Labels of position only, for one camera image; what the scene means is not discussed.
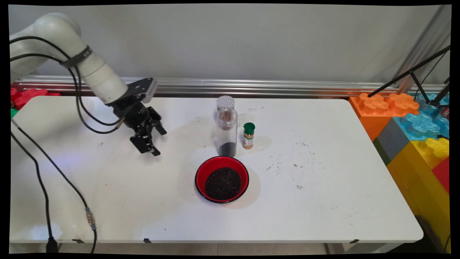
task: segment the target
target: orange foam block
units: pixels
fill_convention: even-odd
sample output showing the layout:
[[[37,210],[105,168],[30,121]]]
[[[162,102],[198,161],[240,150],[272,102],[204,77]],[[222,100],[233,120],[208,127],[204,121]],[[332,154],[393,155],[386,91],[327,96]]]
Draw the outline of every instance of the orange foam block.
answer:
[[[404,117],[408,113],[418,114],[419,104],[408,94],[390,94],[388,97],[376,94],[368,97],[362,93],[348,100],[358,116],[371,141],[380,134],[391,117]]]

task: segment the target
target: cable strap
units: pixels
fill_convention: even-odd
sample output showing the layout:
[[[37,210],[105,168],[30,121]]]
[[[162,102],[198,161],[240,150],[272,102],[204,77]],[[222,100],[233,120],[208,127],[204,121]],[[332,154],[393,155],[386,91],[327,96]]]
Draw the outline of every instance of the cable strap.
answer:
[[[63,67],[69,69],[71,67],[76,66],[78,63],[80,63],[84,59],[86,59],[91,53],[92,53],[92,49],[87,45],[86,48],[82,52],[80,52],[79,54],[77,54],[73,58],[70,58],[70,59],[68,59],[68,60],[66,60],[64,62],[61,62],[60,64]]]

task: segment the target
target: chia seeds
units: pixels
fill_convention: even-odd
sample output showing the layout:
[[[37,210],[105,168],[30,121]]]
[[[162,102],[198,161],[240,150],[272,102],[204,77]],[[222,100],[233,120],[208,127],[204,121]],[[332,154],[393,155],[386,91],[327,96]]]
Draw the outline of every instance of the chia seeds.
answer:
[[[241,178],[237,171],[222,167],[212,172],[206,180],[205,192],[215,200],[234,198],[241,187]]]
[[[234,157],[236,155],[236,142],[227,142],[217,149],[219,156]]]

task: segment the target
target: spice label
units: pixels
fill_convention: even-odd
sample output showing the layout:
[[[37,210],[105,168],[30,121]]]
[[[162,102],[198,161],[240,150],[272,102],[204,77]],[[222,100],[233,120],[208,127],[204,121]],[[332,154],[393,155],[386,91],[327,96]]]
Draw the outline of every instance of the spice label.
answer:
[[[243,145],[245,145],[245,146],[252,145],[253,144],[253,139],[254,139],[254,137],[252,137],[251,139],[248,139],[248,138],[246,138],[246,136],[244,136]]]

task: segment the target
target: red bowl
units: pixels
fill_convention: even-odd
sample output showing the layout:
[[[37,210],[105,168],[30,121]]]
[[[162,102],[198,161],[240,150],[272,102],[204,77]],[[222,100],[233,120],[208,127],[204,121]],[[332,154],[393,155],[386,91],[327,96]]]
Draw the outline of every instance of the red bowl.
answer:
[[[209,175],[212,172],[222,167],[230,167],[231,169],[238,172],[241,178],[241,187],[240,187],[240,191],[235,197],[228,199],[228,200],[215,200],[206,194],[205,184],[206,184],[206,180],[209,177]],[[227,203],[227,202],[232,202],[240,198],[244,194],[244,192],[246,192],[248,185],[249,185],[249,174],[247,173],[246,167],[240,161],[232,157],[221,156],[221,157],[210,158],[204,161],[204,163],[200,165],[195,175],[195,186],[198,192],[206,200],[209,200],[215,203]]]

